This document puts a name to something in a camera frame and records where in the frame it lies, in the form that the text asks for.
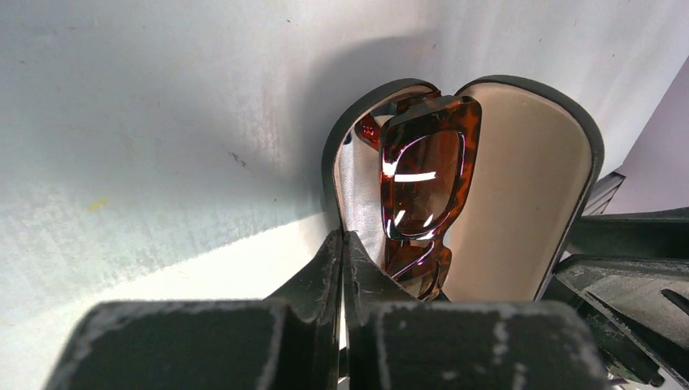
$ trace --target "open eyeglass case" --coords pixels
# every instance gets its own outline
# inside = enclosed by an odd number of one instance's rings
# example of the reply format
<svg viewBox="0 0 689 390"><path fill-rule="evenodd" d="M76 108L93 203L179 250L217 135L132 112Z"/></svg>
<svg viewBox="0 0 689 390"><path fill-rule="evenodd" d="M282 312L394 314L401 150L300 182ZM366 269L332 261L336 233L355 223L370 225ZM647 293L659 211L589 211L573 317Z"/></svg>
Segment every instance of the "open eyeglass case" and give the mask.
<svg viewBox="0 0 689 390"><path fill-rule="evenodd" d="M344 112L323 151L327 213L379 266L388 242L382 154L354 127L370 114L384 132L396 117L391 102L414 94L443 99L423 80L382 85ZM482 77L454 95L480 104L480 141L466 203L443 237L452 261L442 292L450 301L538 299L600 174L600 131L577 102L521 77Z"/></svg>

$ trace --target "sunglasses frame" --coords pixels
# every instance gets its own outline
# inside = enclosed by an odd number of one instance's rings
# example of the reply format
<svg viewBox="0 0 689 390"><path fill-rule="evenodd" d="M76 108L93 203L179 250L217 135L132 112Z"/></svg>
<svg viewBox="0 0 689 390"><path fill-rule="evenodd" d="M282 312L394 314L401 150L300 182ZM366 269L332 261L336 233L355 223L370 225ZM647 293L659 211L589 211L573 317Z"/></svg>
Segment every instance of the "sunglasses frame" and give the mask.
<svg viewBox="0 0 689 390"><path fill-rule="evenodd" d="M470 97L439 97L410 107L391 118L381 132L380 201L383 230L395 241L432 240L444 235L464 209L474 175L481 126L481 105ZM400 232L394 223L394 175L405 150L424 137L443 131L456 131L461 145L457 172L448 205L435 220L418 232Z"/></svg>

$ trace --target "sunglasses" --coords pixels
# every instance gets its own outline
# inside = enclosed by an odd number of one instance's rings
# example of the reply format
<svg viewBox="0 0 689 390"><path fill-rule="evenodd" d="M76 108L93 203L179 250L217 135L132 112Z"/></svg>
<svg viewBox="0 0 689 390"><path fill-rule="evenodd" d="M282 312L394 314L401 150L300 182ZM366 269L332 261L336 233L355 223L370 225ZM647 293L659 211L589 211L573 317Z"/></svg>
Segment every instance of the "sunglasses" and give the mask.
<svg viewBox="0 0 689 390"><path fill-rule="evenodd" d="M381 267L420 300L436 298L447 279L443 239L466 204L480 126L477 101L437 90L397 97L354 126L379 151Z"/></svg>

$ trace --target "tortoiseshell frame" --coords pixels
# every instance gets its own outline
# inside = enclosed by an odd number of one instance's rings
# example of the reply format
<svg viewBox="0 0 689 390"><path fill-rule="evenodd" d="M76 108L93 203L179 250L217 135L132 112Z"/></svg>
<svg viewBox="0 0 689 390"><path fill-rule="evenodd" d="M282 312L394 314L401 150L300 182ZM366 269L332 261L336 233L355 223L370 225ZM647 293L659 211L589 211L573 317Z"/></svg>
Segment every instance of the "tortoiseshell frame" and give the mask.
<svg viewBox="0 0 689 390"><path fill-rule="evenodd" d="M404 114L391 118L384 126L381 133L379 148L380 155L380 198L383 204L383 229L387 236L385 245L385 258L383 269L394 280L411 271L415 274L425 275L429 270L420 269L422 266L433 267L433 279L428 286L423 286L418 299L432 299L438 295L452 261L452 253L442 244L449 226L457 219L466 204L471 178L474 174L476 153L479 144L481 124L481 106L470 97L439 97L433 100L422 100L419 104L410 107ZM400 232L395 226L393 207L394 202L413 202L405 200L400 194L393 193L394 175L397 164L405 149L421 138L431 134L454 130L460 140L459 156L457 156L457 177L454 181L453 195L444 211L427 227L419 226L416 229L405 229ZM429 240L431 243L425 248L407 248L414 255L408 264L398 271L392 271L392 260L402 247L409 245L409 241Z"/></svg>

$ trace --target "yellow stain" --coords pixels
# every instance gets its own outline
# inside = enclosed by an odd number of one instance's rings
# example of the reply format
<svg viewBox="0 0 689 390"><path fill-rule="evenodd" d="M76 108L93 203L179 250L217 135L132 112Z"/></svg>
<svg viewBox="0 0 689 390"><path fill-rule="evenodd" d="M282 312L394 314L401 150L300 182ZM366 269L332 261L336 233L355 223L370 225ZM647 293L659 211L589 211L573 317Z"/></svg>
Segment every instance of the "yellow stain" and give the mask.
<svg viewBox="0 0 689 390"><path fill-rule="evenodd" d="M89 206L89 211L98 210L101 207L105 206L109 201L110 201L110 199L108 199L107 197L102 197L102 198L98 199L97 201L91 203L91 206Z"/></svg>

